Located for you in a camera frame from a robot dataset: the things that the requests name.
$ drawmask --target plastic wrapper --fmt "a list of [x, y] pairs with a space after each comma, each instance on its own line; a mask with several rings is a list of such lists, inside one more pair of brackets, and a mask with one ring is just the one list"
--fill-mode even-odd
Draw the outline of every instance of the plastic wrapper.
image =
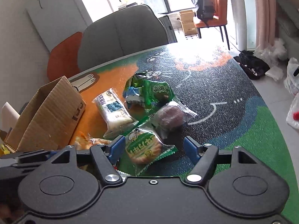
[[144, 97], [142, 94], [142, 87], [129, 87], [124, 92], [124, 98], [128, 105], [128, 108], [131, 108], [132, 104], [140, 105], [142, 107], [145, 107], [144, 104]]
[[76, 150], [88, 150], [91, 146], [96, 144], [110, 144], [110, 140], [101, 138], [92, 138], [90, 135], [86, 136], [83, 132], [80, 132], [80, 136], [76, 137], [74, 145]]
[[182, 126], [188, 120], [194, 119], [197, 113], [188, 109], [179, 101], [171, 101], [160, 108], [154, 115], [151, 123], [156, 127], [162, 138], [166, 138], [165, 134]]
[[177, 152], [174, 145], [163, 144], [150, 125], [144, 123], [126, 135], [125, 149], [135, 167], [136, 176], [145, 171], [153, 162]]
[[136, 73], [126, 82], [123, 96], [129, 108], [132, 104], [138, 104], [151, 109], [154, 105], [164, 105], [175, 97], [167, 82], [150, 81], [146, 74]]
[[167, 82], [144, 80], [142, 91], [146, 108], [151, 108], [152, 103], [166, 104], [175, 97]]
[[92, 102], [97, 105], [103, 119], [107, 123], [107, 131], [104, 134], [106, 139], [115, 139], [136, 122], [112, 88], [101, 93]]
[[276, 38], [273, 46], [269, 45], [265, 49], [258, 46], [255, 49], [254, 56], [266, 62], [271, 68], [277, 66], [278, 59], [286, 60], [288, 54], [284, 47], [284, 41], [280, 38]]
[[272, 67], [265, 72], [265, 75], [273, 78], [274, 81], [279, 81], [283, 78], [283, 70], [277, 66]]
[[295, 58], [291, 58], [287, 67], [287, 78], [284, 80], [284, 86], [295, 97], [299, 92], [299, 75], [294, 76], [294, 72], [299, 68], [299, 63]]
[[299, 111], [299, 93], [294, 98], [288, 116], [286, 118], [287, 123], [292, 126], [294, 129], [299, 129], [299, 121], [294, 120], [294, 113]]

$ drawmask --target black backpack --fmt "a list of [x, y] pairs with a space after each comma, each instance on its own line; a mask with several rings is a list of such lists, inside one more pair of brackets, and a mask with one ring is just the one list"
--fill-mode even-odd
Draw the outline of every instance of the black backpack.
[[209, 28], [208, 21], [215, 14], [215, 0], [192, 0], [195, 5], [195, 14]]

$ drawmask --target small cardboard box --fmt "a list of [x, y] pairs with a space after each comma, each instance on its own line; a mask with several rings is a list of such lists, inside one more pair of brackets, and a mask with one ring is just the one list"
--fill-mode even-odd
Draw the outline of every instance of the small cardboard box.
[[183, 10], [179, 12], [179, 17], [182, 22], [193, 23], [194, 11], [193, 10]]
[[63, 76], [37, 91], [5, 143], [18, 152], [63, 148], [85, 107], [80, 93]]
[[197, 29], [193, 22], [191, 23], [182, 23], [183, 32], [185, 36], [197, 34]]

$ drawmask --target packaged pastry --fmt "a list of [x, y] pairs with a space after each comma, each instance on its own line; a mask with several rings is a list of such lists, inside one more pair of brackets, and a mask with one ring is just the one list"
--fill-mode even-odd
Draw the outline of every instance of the packaged pastry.
[[163, 144], [158, 134], [146, 127], [146, 124], [133, 129], [126, 135], [125, 149], [135, 167], [136, 176], [153, 162], [177, 152], [174, 145]]
[[152, 119], [152, 124], [156, 129], [162, 128], [164, 131], [170, 132], [182, 126], [188, 120], [194, 119], [196, 116], [197, 113], [174, 99], [156, 112]]
[[96, 144], [110, 144], [110, 140], [100, 139], [100, 138], [92, 138], [88, 134], [86, 136], [83, 132], [80, 131], [80, 136], [76, 137], [74, 145], [76, 150], [88, 150], [91, 146]]
[[92, 102], [94, 102], [103, 119], [107, 123], [107, 131], [104, 134], [106, 139], [114, 139], [122, 132], [125, 132], [132, 123], [133, 119], [115, 91], [110, 88], [108, 91], [101, 93]]

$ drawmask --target table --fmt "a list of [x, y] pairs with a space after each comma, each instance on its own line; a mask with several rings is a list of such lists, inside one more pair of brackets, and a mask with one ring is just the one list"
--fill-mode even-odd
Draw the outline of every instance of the table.
[[[70, 143], [79, 131], [102, 137], [106, 123], [92, 100], [113, 87], [122, 98], [126, 81], [135, 73], [146, 71], [150, 80], [167, 81], [174, 93], [196, 119], [171, 133], [165, 144], [175, 144], [178, 152], [152, 164], [147, 176], [185, 176], [193, 164], [183, 152], [183, 138], [191, 136], [199, 143], [211, 143], [231, 150], [241, 145], [261, 159], [290, 186], [290, 197], [283, 214], [299, 223], [298, 186], [291, 157], [284, 138], [260, 94], [241, 67], [220, 46], [204, 43], [173, 43], [104, 63], [70, 81], [86, 102]], [[120, 170], [132, 168], [121, 159]], [[218, 166], [217, 171], [229, 166]]]

